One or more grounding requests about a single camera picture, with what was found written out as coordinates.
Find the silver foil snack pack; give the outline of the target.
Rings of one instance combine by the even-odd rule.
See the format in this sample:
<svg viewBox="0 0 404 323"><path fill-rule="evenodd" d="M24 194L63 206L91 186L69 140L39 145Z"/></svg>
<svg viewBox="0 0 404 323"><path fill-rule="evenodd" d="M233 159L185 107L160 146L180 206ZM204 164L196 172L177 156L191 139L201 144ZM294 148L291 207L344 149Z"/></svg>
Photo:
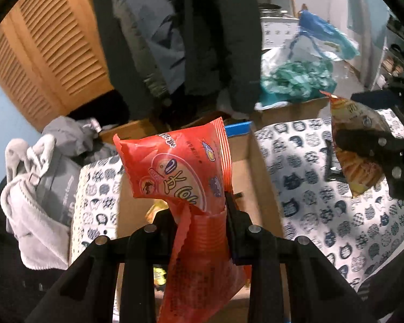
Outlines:
<svg viewBox="0 0 404 323"><path fill-rule="evenodd" d="M389 136L385 119L364 104L321 91L330 103L333 146L342 173L354 197L364 194L383 177L383 171L370 156L370 138Z"/></svg>

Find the red snack bag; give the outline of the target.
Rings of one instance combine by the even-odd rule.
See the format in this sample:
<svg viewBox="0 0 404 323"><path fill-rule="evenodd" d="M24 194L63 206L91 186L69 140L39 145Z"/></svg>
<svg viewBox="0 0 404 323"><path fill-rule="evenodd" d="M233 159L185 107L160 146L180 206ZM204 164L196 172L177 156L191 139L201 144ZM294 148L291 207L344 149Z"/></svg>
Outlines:
<svg viewBox="0 0 404 323"><path fill-rule="evenodd" d="M225 193L233 187L223 120L113 141L133 196L165 201L177 224L159 322L206 322L246 282L226 235Z"/></svg>

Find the black yellow snack pack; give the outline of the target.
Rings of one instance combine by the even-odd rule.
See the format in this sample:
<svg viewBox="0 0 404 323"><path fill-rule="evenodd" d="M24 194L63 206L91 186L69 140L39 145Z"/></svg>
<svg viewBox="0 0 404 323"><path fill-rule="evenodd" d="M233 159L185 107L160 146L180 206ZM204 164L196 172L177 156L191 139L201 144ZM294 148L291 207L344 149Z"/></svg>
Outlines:
<svg viewBox="0 0 404 323"><path fill-rule="evenodd" d="M154 285L156 288L165 287L166 271L158 266L153 267Z"/></svg>

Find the yellow chips snack pack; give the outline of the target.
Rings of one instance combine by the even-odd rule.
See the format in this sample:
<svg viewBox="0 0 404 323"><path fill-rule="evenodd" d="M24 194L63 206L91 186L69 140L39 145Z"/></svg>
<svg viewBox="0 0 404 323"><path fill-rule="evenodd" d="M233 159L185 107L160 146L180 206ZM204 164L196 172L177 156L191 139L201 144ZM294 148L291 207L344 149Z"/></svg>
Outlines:
<svg viewBox="0 0 404 323"><path fill-rule="evenodd" d="M154 222L155 216L158 212L168 209L168 204L160 199L155 199L153 205L149 208L145 215L145 219L149 224Z"/></svg>

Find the shoe rack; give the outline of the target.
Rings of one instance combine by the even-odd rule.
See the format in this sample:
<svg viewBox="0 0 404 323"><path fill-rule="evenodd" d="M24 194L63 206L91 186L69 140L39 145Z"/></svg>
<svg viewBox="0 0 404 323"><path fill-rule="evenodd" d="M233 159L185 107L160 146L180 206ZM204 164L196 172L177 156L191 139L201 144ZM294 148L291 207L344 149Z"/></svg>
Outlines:
<svg viewBox="0 0 404 323"><path fill-rule="evenodd" d="M381 90L393 77L404 75L404 26L390 12L383 41L382 55L372 90Z"/></svg>

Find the blue cardboard box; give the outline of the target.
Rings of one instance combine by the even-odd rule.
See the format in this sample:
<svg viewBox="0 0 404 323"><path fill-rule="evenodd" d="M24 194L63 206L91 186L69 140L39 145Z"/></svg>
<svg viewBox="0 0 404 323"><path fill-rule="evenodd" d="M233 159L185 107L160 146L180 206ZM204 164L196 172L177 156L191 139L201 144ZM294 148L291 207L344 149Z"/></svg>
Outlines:
<svg viewBox="0 0 404 323"><path fill-rule="evenodd" d="M230 193L234 196L236 206L240 211L249 214L253 224L261 226L276 237L278 249L282 226L277 209L277 196L272 190L255 135L246 133L228 137L228 143L232 161L233 189ZM119 232L127 234L149 224L145 215L153 203L154 199L135 198L134 196L122 199ZM248 322L251 267L243 267L246 273L244 286L212 316L221 322ZM155 287L156 322L159 322L158 317L164 294L165 287Z"/></svg>

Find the cardboard box on floor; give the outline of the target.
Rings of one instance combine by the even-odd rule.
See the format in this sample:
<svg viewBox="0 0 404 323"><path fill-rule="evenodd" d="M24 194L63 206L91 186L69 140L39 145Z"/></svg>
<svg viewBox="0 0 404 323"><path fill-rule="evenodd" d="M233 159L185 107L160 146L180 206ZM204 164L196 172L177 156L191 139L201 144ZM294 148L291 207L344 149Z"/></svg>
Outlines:
<svg viewBox="0 0 404 323"><path fill-rule="evenodd" d="M299 104L287 104L284 107L253 112L249 118L256 129L281 122L292 122L317 118L328 106L328 99L314 99Z"/></svg>

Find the blue plastic bag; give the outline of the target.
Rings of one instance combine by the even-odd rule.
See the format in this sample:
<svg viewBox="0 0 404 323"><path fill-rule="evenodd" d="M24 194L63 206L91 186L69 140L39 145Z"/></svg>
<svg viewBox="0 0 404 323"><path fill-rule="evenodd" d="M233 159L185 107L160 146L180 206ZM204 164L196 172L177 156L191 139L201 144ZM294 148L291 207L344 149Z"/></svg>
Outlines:
<svg viewBox="0 0 404 323"><path fill-rule="evenodd" d="M288 60L350 61L360 55L359 44L321 17L302 10L298 33L288 46Z"/></svg>

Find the cat pattern tablecloth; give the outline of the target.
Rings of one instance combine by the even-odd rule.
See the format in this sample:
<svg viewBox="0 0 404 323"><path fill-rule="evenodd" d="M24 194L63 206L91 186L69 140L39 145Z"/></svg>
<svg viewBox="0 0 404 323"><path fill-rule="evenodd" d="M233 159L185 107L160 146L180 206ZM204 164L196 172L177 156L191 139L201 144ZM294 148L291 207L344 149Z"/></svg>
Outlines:
<svg viewBox="0 0 404 323"><path fill-rule="evenodd" d="M391 134L398 126L377 111ZM358 289L404 241L404 201L392 198L383 176L354 197L334 152L331 117L250 131L262 154L282 226L280 238L307 237ZM71 259L95 239L117 237L120 203L132 198L119 153L84 166L71 229Z"/></svg>

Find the teal checked cloth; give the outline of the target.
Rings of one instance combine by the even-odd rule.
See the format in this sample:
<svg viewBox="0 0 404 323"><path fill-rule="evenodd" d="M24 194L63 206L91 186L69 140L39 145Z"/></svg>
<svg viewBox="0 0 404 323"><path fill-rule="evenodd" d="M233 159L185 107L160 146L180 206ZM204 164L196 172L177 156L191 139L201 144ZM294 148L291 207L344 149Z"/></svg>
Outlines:
<svg viewBox="0 0 404 323"><path fill-rule="evenodd" d="M266 107L281 101L292 104L333 93L337 82L330 61L287 61L261 76L260 103Z"/></svg>

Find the grey tote bag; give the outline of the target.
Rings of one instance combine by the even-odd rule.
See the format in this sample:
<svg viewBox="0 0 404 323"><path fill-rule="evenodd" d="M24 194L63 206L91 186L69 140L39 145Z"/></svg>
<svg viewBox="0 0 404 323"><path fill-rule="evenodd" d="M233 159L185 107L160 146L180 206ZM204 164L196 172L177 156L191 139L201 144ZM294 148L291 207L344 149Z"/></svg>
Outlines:
<svg viewBox="0 0 404 323"><path fill-rule="evenodd" d="M54 221L70 227L74 215L81 166L55 150L48 171L36 187L36 198Z"/></svg>

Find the white patterned appliance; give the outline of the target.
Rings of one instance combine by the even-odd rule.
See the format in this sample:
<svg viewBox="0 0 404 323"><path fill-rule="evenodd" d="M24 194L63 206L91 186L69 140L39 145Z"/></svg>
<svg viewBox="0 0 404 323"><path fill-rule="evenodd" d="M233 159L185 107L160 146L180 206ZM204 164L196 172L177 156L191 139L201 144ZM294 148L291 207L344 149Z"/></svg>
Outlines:
<svg viewBox="0 0 404 323"><path fill-rule="evenodd" d="M262 17L262 49L269 50L282 46L292 39L299 30L299 21L295 17Z"/></svg>

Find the grey crumpled garment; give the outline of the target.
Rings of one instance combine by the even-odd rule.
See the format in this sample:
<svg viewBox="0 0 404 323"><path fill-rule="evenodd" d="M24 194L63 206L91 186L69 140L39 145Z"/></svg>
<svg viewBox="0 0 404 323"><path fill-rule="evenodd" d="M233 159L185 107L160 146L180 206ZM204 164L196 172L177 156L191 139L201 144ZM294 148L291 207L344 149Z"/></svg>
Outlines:
<svg viewBox="0 0 404 323"><path fill-rule="evenodd" d="M74 120L60 116L42 131L55 138L55 146L64 156L80 166L117 155L114 145L100 139L100 124L94 119Z"/></svg>

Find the hanging dark coats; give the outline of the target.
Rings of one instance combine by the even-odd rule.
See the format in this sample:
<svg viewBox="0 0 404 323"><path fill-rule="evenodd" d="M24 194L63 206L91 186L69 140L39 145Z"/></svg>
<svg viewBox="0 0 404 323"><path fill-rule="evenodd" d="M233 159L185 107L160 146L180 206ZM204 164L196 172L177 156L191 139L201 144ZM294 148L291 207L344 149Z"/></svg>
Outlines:
<svg viewBox="0 0 404 323"><path fill-rule="evenodd" d="M173 127L259 100L257 0L92 0L113 89L129 120Z"/></svg>

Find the wooden louvered door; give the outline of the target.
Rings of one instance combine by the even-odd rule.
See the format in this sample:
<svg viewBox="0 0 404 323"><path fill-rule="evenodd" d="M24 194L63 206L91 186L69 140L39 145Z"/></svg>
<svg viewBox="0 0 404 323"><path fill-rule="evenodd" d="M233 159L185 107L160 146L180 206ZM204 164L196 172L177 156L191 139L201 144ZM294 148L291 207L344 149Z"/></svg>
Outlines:
<svg viewBox="0 0 404 323"><path fill-rule="evenodd" d="M0 86L37 131L113 90L91 0L18 0L0 23Z"/></svg>

